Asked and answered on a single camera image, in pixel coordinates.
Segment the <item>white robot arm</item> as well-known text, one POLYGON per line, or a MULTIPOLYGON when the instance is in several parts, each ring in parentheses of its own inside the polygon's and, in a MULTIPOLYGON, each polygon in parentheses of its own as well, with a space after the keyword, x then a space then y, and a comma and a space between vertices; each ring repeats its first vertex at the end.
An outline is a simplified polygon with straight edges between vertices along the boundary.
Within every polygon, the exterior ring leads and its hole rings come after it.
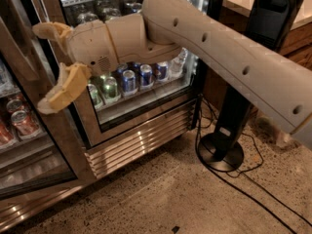
POLYGON ((201 59, 284 132, 312 148, 312 71, 211 19, 187 0, 143 0, 142 10, 70 27, 40 22, 33 33, 58 43, 71 63, 38 102, 43 114, 76 100, 93 75, 120 63, 156 63, 183 49, 201 59))

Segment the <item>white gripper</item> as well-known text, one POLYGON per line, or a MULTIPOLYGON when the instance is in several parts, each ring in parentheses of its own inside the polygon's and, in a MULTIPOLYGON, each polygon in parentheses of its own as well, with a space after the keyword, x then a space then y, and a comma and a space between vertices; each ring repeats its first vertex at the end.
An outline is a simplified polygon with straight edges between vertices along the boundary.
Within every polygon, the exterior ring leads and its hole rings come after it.
POLYGON ((73 62, 77 61, 69 66, 59 64, 57 83, 37 103, 37 109, 43 114, 60 112, 81 96, 92 73, 100 76, 118 64, 108 28, 101 20, 79 24, 73 30, 60 22, 40 22, 32 26, 32 31, 40 39, 56 42, 73 62))

